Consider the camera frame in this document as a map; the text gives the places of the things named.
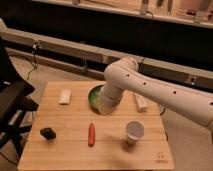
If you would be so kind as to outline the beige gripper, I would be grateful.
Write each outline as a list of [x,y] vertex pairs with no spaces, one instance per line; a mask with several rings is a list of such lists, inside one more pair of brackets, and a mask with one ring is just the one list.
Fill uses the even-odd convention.
[[102,115],[108,115],[116,109],[116,106],[117,106],[116,100],[101,97],[98,104],[98,111]]

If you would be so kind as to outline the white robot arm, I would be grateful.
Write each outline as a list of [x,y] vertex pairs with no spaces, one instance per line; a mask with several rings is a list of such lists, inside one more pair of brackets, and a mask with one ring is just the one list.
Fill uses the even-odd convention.
[[125,57],[109,64],[98,99],[98,111],[109,114],[129,90],[159,103],[213,132],[213,94],[160,81],[138,72],[135,58]]

